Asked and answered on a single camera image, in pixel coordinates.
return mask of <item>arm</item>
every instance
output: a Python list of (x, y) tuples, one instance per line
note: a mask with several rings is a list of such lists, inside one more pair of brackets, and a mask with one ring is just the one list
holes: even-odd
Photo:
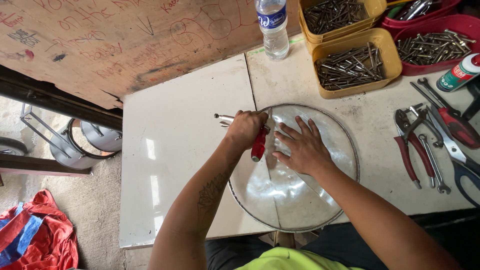
[(311, 119), (311, 130), (299, 116), (295, 119), (302, 134), (285, 124), (280, 128), (291, 138), (275, 131), (275, 137), (290, 148), (291, 156), (281, 152), (273, 155), (289, 168), (314, 177), (390, 270), (460, 269), (412, 219), (336, 167)]
[(173, 202), (153, 244), (149, 270), (206, 269), (204, 241), (223, 191), (268, 115), (239, 111), (225, 138)]

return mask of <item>bottle label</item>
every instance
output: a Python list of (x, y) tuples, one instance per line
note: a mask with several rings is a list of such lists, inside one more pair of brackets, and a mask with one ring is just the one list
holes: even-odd
[(261, 27), (267, 29), (273, 29), (282, 25), (282, 23), (287, 18), (287, 5), (284, 5), (283, 8), (274, 14), (263, 15), (257, 12), (258, 23)]
[(462, 86), (475, 75), (475, 72), (470, 72), (466, 70), (463, 67), (462, 62), (460, 62), (458, 65), (456, 65), (454, 68), (452, 68), (442, 77), (440, 77), (437, 84), (441, 85), (441, 87), (443, 88), (441, 89), (442, 91), (451, 92)]

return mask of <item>drawn arrow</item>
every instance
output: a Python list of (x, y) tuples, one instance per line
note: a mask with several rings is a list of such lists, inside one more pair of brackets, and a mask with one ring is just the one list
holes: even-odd
[(138, 25), (137, 26), (138, 26), (138, 28), (140, 28), (145, 33), (153, 36), (152, 24), (150, 23), (150, 20), (148, 19), (148, 16), (147, 16), (147, 20), (148, 20), (148, 26), (150, 27), (150, 29), (148, 29), (148, 27), (142, 22), (142, 20), (140, 20), (140, 22), (145, 26), (146, 31), (143, 28), (141, 28), (140, 26), (138, 26)]

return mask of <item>screwdriver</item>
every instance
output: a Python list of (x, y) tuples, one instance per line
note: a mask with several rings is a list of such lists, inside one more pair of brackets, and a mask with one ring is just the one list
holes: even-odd
[[(229, 115), (219, 115), (218, 113), (214, 114), (215, 118), (220, 118), (224, 121), (233, 122), (235, 119), (233, 116)], [(252, 152), (250, 154), (250, 158), (254, 162), (259, 162), (265, 152), (265, 141), (267, 134), (270, 133), (270, 128), (265, 124), (263, 127), (260, 128), (257, 137), (255, 138), (255, 142), (253, 143)]]
[(473, 128), (473, 126), (464, 118), (453, 114), (453, 112), (446, 108), (438, 106), (433, 99), (431, 99), (425, 92), (423, 92), (414, 82), (410, 82), (422, 96), (424, 96), (434, 106), (445, 124), (447, 124), (448, 130), (452, 133), (452, 136), (460, 143), (470, 149), (480, 148), (480, 135)]

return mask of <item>table surface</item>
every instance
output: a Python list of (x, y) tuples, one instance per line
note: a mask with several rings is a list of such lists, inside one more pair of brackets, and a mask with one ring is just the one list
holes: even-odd
[[(213, 113), (234, 114), (239, 109), (256, 107), (260, 110), (280, 103), (314, 106), (339, 120), (357, 148), (360, 183), (404, 213), (411, 215), (473, 207), (454, 184), (453, 165), (444, 148), (432, 148), (432, 151), (445, 183), (452, 189), (449, 195), (439, 194), (429, 187), (429, 178), (420, 157), (411, 150), (412, 164), (423, 187), (418, 190), (407, 175), (393, 139), (398, 136), (393, 121), (395, 110), (427, 103), (409, 82), (427, 77), (434, 85), (444, 72), (401, 76), (381, 90), (327, 100), (318, 93), (312, 59), (301, 35), (290, 38), (289, 55), (281, 62), (268, 60), (262, 49), (247, 52), (246, 62), (241, 54), (126, 97), (120, 247), (153, 243), (173, 200), (225, 134), (217, 121), (212, 120)], [(441, 95), (460, 111), (464, 111), (473, 100), (466, 89)], [(470, 120), (474, 127), (478, 122), (478, 115)], [(194, 135), (184, 135), (192, 131)], [(424, 125), (420, 125), (415, 133), (425, 133), (429, 140), (433, 140), (432, 133)], [(462, 145), (460, 148), (480, 161), (478, 151)], [(252, 162), (246, 155), (240, 166), (244, 168), (249, 164)], [(262, 163), (256, 166), (256, 170), (265, 170)], [(465, 181), (464, 187), (472, 198), (480, 200), (480, 191), (471, 182)], [(348, 217), (343, 214), (334, 223), (347, 221)], [(226, 191), (207, 237), (270, 230), (246, 215)]]

